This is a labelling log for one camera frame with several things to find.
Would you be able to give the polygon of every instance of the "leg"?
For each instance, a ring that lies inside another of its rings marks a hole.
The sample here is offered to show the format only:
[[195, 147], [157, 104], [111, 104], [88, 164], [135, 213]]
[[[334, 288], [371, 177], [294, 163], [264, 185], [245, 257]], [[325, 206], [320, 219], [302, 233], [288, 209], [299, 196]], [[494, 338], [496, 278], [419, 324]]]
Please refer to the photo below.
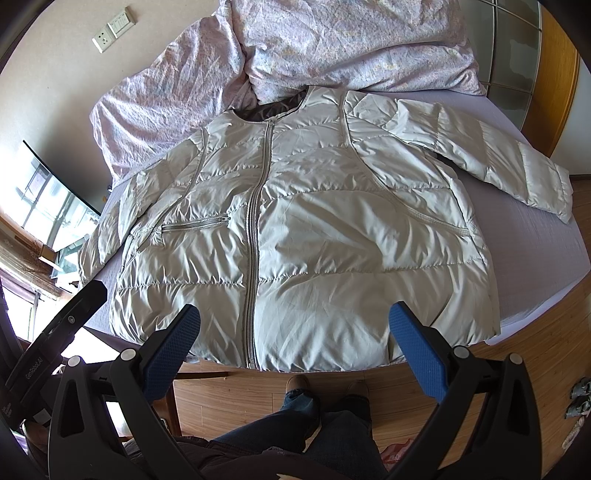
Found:
[[322, 414], [322, 428], [304, 455], [352, 480], [375, 480], [387, 471], [371, 433], [367, 387], [356, 383]]
[[256, 453], [271, 447], [295, 453], [303, 452], [306, 439], [320, 423], [320, 405], [308, 389], [303, 375], [293, 377], [286, 390], [288, 392], [280, 411], [232, 430], [214, 441]]

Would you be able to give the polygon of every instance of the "white puffer jacket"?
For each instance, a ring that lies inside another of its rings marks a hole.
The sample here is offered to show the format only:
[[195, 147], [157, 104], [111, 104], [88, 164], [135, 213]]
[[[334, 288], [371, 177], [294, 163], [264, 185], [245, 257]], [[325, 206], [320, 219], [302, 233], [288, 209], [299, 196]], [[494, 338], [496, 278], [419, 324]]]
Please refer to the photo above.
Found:
[[452, 345], [499, 332], [491, 257], [441, 154], [567, 222], [568, 172], [439, 104], [310, 87], [264, 122], [233, 111], [136, 175], [80, 254], [89, 281], [125, 241], [111, 326], [143, 342], [186, 304], [193, 355], [272, 371], [354, 370], [401, 352], [404, 300]]

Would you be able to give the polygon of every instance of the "light switch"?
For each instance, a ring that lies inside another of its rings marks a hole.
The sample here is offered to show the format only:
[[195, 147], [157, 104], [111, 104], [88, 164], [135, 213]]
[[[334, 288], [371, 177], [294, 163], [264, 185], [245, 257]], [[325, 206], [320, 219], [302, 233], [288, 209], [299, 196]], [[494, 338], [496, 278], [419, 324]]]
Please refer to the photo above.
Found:
[[108, 23], [115, 38], [119, 38], [134, 25], [134, 19], [131, 17], [127, 7]]

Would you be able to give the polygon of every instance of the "shoe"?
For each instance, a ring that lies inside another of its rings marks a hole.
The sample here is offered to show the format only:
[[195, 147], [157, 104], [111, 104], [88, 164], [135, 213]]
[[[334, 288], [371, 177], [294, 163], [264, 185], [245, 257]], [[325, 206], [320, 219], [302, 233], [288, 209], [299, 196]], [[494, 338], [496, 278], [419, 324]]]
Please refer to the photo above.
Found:
[[570, 390], [570, 399], [574, 400], [577, 397], [584, 397], [591, 394], [591, 378], [583, 377], [575, 383]]
[[310, 389], [310, 382], [305, 375], [294, 375], [287, 381], [287, 385], [285, 386], [285, 393], [288, 393], [292, 390], [309, 390]]
[[566, 409], [564, 418], [569, 419], [580, 415], [586, 415], [589, 414], [589, 410], [591, 410], [591, 396], [586, 395], [584, 397], [577, 397]]
[[347, 393], [345, 395], [357, 395], [359, 397], [365, 397], [369, 399], [369, 388], [367, 383], [364, 380], [356, 380], [347, 389]]

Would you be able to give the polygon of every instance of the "side pocket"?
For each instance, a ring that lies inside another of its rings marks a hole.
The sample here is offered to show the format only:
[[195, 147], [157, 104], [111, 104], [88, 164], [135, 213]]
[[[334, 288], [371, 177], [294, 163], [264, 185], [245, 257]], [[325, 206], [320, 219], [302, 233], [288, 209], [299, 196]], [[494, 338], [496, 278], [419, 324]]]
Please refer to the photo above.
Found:
[[203, 220], [196, 220], [195, 222], [187, 222], [187, 223], [171, 223], [169, 225], [162, 225], [161, 232], [174, 232], [177, 230], [191, 230], [191, 229], [201, 229], [201, 228], [209, 228], [218, 225], [227, 224], [230, 221], [230, 217], [228, 216], [219, 216], [214, 218], [206, 218]]
[[214, 228], [217, 226], [227, 225], [229, 221], [230, 217], [222, 215], [213, 218], [206, 218], [203, 220], [196, 220], [194, 222], [161, 225], [154, 231], [153, 242], [155, 242], [158, 246], [166, 247], [167, 237], [169, 235], [174, 235], [176, 232]]

